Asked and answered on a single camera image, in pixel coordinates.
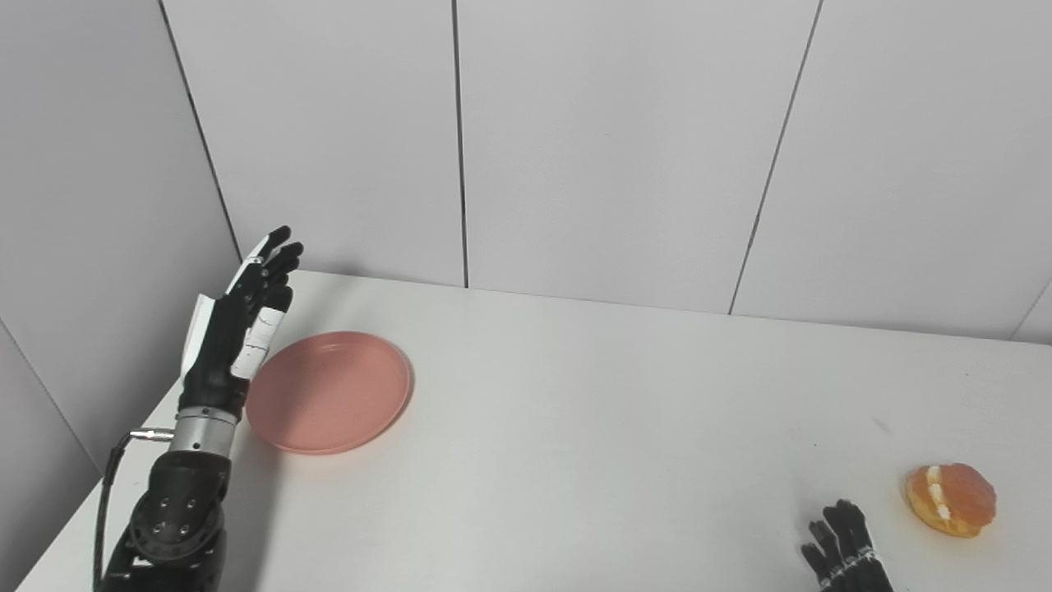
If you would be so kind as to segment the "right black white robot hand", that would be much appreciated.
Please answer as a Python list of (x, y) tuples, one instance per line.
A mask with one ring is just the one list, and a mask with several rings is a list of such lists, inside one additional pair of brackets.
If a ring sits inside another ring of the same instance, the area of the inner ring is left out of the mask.
[(808, 524), (812, 542), (800, 547), (820, 591), (886, 591), (893, 587), (855, 503), (839, 499)]

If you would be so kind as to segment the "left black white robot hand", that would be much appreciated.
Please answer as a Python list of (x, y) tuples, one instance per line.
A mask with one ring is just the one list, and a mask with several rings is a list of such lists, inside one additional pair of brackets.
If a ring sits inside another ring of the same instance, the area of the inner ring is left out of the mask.
[(182, 359), (178, 409), (210, 408), (242, 416), (251, 380), (294, 302), (289, 275), (304, 246), (279, 226), (256, 244), (226, 291), (200, 295)]

